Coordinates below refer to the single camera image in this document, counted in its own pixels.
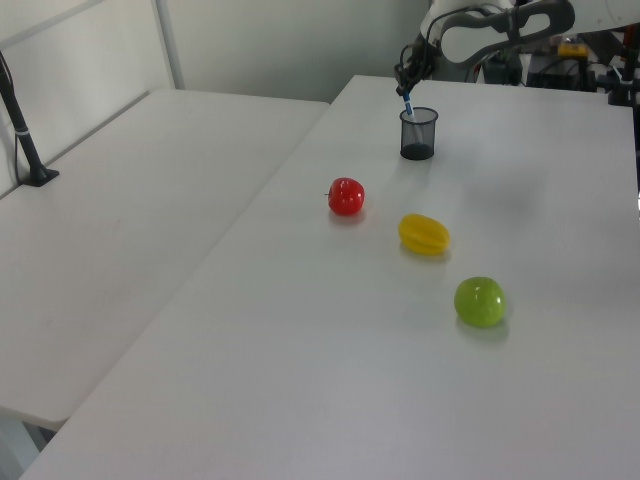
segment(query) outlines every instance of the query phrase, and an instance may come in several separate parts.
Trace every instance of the white wall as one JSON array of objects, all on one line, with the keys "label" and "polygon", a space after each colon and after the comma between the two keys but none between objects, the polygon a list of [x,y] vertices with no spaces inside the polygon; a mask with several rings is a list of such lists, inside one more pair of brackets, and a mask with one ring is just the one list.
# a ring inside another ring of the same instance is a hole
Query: white wall
[{"label": "white wall", "polygon": [[393,76],[428,0],[158,0],[191,90],[331,102],[355,74]]},{"label": "white wall", "polygon": [[[0,0],[0,12],[17,15],[21,2]],[[52,3],[70,4],[46,2],[52,11]],[[172,86],[154,0],[85,3],[92,5],[53,25],[25,24],[30,28],[24,35],[0,37],[45,163],[145,92]],[[14,186],[13,145],[13,126],[0,103],[0,196]],[[20,163],[24,173],[22,155]]]}]

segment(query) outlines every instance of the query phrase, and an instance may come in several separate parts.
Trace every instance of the blue pen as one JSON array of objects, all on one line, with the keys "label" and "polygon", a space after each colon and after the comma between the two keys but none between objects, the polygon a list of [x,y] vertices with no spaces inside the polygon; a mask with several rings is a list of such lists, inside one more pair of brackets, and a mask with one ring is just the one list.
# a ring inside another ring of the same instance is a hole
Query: blue pen
[{"label": "blue pen", "polygon": [[413,108],[411,107],[411,97],[409,97],[409,92],[404,92],[402,98],[404,98],[404,106],[407,109],[407,115],[409,115],[409,117],[413,119]]},{"label": "blue pen", "polygon": [[416,143],[422,143],[422,133],[420,132],[420,126],[418,125],[418,119],[413,113],[413,107],[411,106],[411,97],[409,97],[409,92],[404,92],[402,94],[402,98],[404,99],[404,107],[407,110],[407,117],[414,124],[413,128],[411,128],[411,132],[413,133],[413,138]]}]

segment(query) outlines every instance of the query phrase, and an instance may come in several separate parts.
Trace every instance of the green fruit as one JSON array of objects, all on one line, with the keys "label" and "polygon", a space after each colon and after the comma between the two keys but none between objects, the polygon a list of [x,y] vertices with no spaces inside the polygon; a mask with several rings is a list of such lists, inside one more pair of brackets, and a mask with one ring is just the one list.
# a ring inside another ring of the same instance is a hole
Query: green fruit
[{"label": "green fruit", "polygon": [[498,282],[487,277],[463,281],[453,301],[463,322],[479,328],[493,327],[504,316],[506,302]]}]

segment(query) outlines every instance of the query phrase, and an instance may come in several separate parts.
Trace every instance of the black mesh cup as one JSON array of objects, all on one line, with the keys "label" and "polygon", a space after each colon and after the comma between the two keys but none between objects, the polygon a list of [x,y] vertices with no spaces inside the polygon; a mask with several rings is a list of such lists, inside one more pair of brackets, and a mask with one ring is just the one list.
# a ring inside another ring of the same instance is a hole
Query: black mesh cup
[{"label": "black mesh cup", "polygon": [[438,112],[431,108],[416,107],[413,115],[406,110],[400,114],[402,143],[400,155],[409,160],[426,160],[433,157]]}]

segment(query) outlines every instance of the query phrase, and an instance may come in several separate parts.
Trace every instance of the cable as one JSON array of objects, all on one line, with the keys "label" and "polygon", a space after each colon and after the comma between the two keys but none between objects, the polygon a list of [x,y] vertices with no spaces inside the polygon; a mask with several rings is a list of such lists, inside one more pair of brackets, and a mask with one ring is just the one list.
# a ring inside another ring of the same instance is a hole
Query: cable
[{"label": "cable", "polygon": [[[427,34],[424,37],[424,52],[422,54],[422,65],[424,66],[427,63],[427,53],[429,51],[429,37],[431,36],[431,29],[433,28],[433,25],[438,21],[438,20],[442,20],[444,17],[448,17],[449,15],[453,15],[455,13],[462,13],[462,12],[466,12],[467,10],[469,10],[469,7],[464,7],[464,8],[458,8],[457,10],[452,10],[450,12],[447,13],[443,13],[442,15],[436,17],[430,24],[429,24],[429,28],[427,29]],[[417,80],[419,77],[422,77],[425,73],[424,70],[422,71],[418,71],[417,75],[415,75],[414,77],[409,77],[407,75],[407,71],[404,68],[404,54],[407,51],[408,48],[410,48],[411,45],[405,45],[405,47],[402,49],[402,51],[400,52],[400,68],[402,70],[402,74],[410,81],[413,82],[415,80]]]},{"label": "cable", "polygon": [[[11,91],[15,92],[14,86],[13,86],[13,77],[11,76],[11,70],[9,69],[9,65],[7,65],[7,61],[5,60],[4,55],[2,54],[2,51],[0,51],[0,64],[2,64],[2,69],[6,72],[7,77],[9,78],[9,83],[11,84]],[[18,134],[17,133],[13,136],[13,142],[14,142],[13,172],[14,172],[14,175],[16,176],[16,185],[19,187],[20,185],[22,185],[22,182],[20,181],[20,175],[18,175]]]},{"label": "cable", "polygon": [[9,70],[9,65],[7,65],[7,61],[4,59],[4,55],[0,50],[0,63],[2,63],[2,68],[5,72],[7,72],[7,77],[9,77],[9,83],[11,84],[11,90],[13,90],[13,77],[11,76],[11,70]]},{"label": "cable", "polygon": [[14,150],[13,150],[13,172],[16,176],[16,185],[19,187],[22,185],[20,181],[20,175],[18,174],[18,134],[14,135]]}]

